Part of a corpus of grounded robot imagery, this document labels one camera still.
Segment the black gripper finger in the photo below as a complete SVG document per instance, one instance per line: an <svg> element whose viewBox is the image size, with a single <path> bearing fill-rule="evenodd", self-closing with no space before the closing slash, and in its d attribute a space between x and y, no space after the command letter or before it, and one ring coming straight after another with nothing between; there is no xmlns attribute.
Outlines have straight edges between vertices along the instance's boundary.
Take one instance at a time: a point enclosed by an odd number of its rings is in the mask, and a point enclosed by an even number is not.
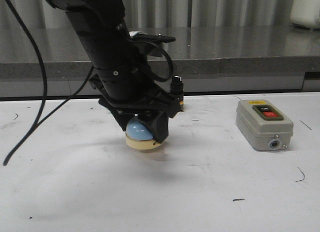
<svg viewBox="0 0 320 232"><path fill-rule="evenodd" d="M156 142L163 143L168 137L168 116L163 111L139 114L138 121L151 132Z"/></svg>
<svg viewBox="0 0 320 232"><path fill-rule="evenodd" d="M109 111L111 112L121 129L125 132L128 122L133 118L133 114L127 113L123 109L110 109Z"/></svg>

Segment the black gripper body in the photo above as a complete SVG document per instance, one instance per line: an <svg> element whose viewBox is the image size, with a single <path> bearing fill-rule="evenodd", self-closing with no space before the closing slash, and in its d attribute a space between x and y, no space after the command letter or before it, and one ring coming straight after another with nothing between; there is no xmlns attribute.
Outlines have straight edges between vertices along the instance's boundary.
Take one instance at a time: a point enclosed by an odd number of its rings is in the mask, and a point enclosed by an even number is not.
<svg viewBox="0 0 320 232"><path fill-rule="evenodd" d="M99 90L99 104L119 120L122 115L164 113L173 118L180 111L178 99L159 87L146 57L129 60L93 59L96 75L89 81Z"/></svg>

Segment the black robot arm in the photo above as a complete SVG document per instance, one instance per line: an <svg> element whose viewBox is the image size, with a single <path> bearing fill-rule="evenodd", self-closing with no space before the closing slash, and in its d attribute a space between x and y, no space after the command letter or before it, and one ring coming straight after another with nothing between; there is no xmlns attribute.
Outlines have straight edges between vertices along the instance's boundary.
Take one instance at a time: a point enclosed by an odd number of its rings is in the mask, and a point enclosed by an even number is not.
<svg viewBox="0 0 320 232"><path fill-rule="evenodd" d="M125 130L137 119L162 143L169 134L168 120L180 110L176 97L159 87L165 78L152 72L147 56L164 52L163 43L174 37L130 36L122 0L46 0L66 12L90 58L96 74L89 80L101 93L99 104L107 108Z"/></svg>

